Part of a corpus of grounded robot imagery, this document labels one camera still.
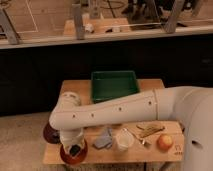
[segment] hole on robot arm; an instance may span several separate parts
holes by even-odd
[[[200,144],[199,142],[192,140],[192,145],[198,149],[203,149],[202,144]]]

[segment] cable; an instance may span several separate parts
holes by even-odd
[[[7,9],[11,6],[11,0],[0,0],[0,7]]]
[[[112,13],[112,17],[113,17],[113,18],[116,18],[115,13],[114,13],[114,10],[112,9],[110,0],[107,0],[107,3],[108,3],[108,5],[109,5],[109,9],[110,9],[110,11],[111,11],[111,13]]]
[[[112,9],[120,9],[120,8],[123,8],[125,6],[125,3],[124,2],[121,2],[121,1],[111,1],[111,0],[108,0],[111,4],[114,3],[114,4],[118,4],[118,6],[115,6],[115,7],[112,7]],[[103,9],[110,9],[110,7],[104,7],[104,6],[101,6],[101,8]]]

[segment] floor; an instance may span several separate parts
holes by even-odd
[[[50,112],[0,117],[0,170],[2,171],[143,171],[142,163],[80,165],[44,165],[43,128]],[[148,171],[158,171],[161,163],[148,164]],[[168,171],[179,171],[175,163]]]
[[[111,2],[115,17],[126,17],[131,25],[151,22],[143,15],[141,15],[139,20],[131,20],[132,14],[124,15],[121,13],[127,5],[127,0],[116,2]],[[62,36],[65,21],[72,18],[72,0],[9,0],[8,3],[6,11],[21,39]],[[106,0],[100,0],[100,6],[101,14],[104,18],[113,18]],[[84,14],[88,13],[88,7],[82,7],[82,9]],[[212,25],[212,9],[213,0],[205,1],[197,18],[192,19],[190,11],[186,11],[182,13],[180,20],[186,25]],[[135,30],[143,29],[144,27],[132,28]]]

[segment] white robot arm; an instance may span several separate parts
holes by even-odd
[[[182,170],[210,171],[213,169],[212,113],[211,88],[166,88],[85,106],[80,106],[77,94],[67,92],[60,96],[49,121],[60,131],[60,140],[69,153],[71,146],[83,146],[83,127],[175,119],[185,127]]]

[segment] wooden table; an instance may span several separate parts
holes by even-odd
[[[120,26],[122,32],[130,32],[128,20],[126,18],[106,18],[106,19],[83,19],[83,25],[92,24],[94,27],[94,34],[105,34],[106,30],[113,26]],[[75,26],[73,20],[67,20],[64,27],[64,36],[74,36]]]
[[[138,80],[141,90],[164,88],[163,82],[160,79],[142,79]],[[61,93],[65,91],[74,91],[81,97],[82,104],[89,104],[90,101],[90,81],[89,80],[72,80],[64,81]],[[146,138],[152,145],[150,149],[143,147],[137,140],[135,140],[133,147],[126,152],[119,152],[116,143],[110,149],[97,150],[92,147],[92,143],[98,135],[103,131],[104,126],[90,127],[85,129],[85,139],[88,143],[88,154],[83,163],[130,163],[130,162],[164,162],[164,161],[181,161],[183,155],[184,136],[182,134],[180,125],[173,121],[157,121],[165,126],[165,130],[155,133]],[[146,126],[151,122],[140,122]],[[134,134],[138,135],[140,130],[136,128],[137,123],[124,123],[119,126],[112,126],[113,136],[118,130],[125,127]],[[160,152],[156,147],[156,140],[159,134],[168,133],[174,140],[172,148],[166,152]],[[64,164],[60,158],[60,144],[46,145],[43,163],[44,164]]]

